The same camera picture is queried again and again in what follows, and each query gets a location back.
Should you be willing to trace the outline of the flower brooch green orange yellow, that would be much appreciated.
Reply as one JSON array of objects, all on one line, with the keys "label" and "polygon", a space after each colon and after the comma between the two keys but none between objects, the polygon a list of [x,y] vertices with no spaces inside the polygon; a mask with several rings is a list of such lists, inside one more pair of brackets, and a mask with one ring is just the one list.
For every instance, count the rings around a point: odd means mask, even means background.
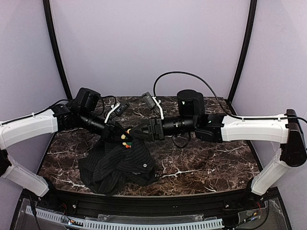
[{"label": "flower brooch green orange yellow", "polygon": [[121,135],[121,139],[124,140],[124,142],[122,142],[122,145],[125,148],[130,149],[132,146],[132,140],[129,141],[129,138],[125,134]]}]

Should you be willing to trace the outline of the black pinstriped shirt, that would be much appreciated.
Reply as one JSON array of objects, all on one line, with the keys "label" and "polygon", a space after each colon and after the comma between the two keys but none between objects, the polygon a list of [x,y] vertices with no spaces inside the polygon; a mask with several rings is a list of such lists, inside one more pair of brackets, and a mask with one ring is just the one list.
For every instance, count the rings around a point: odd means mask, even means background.
[{"label": "black pinstriped shirt", "polygon": [[122,144],[98,141],[87,157],[79,159],[80,180],[92,192],[112,196],[133,182],[148,186],[155,181],[155,160],[141,139],[130,148]]}]

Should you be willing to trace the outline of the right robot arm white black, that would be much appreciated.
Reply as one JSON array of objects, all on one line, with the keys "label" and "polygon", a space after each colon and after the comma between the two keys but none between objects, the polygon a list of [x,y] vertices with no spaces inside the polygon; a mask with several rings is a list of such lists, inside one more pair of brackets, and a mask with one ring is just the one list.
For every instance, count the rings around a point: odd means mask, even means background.
[{"label": "right robot arm white black", "polygon": [[234,116],[206,114],[203,95],[194,90],[177,93],[179,116],[151,118],[130,131],[147,141],[193,132],[196,138],[210,143],[236,140],[270,141],[280,144],[273,159],[247,186],[249,196],[260,197],[293,167],[307,160],[304,134],[295,110],[273,116]]}]

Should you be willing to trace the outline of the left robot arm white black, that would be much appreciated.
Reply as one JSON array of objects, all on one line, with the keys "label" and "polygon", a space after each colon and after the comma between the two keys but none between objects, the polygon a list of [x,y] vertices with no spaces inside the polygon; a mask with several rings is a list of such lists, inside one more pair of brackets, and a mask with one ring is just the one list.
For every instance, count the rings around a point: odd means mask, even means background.
[{"label": "left robot arm white black", "polygon": [[23,167],[7,153],[7,148],[21,141],[44,134],[52,134],[72,128],[83,128],[102,140],[123,143],[132,137],[115,120],[112,114],[121,116],[129,107],[127,102],[115,102],[105,118],[94,114],[100,93],[80,88],[72,100],[62,100],[37,113],[19,117],[0,124],[0,176],[6,178],[38,197],[50,194],[52,185],[43,177]]}]

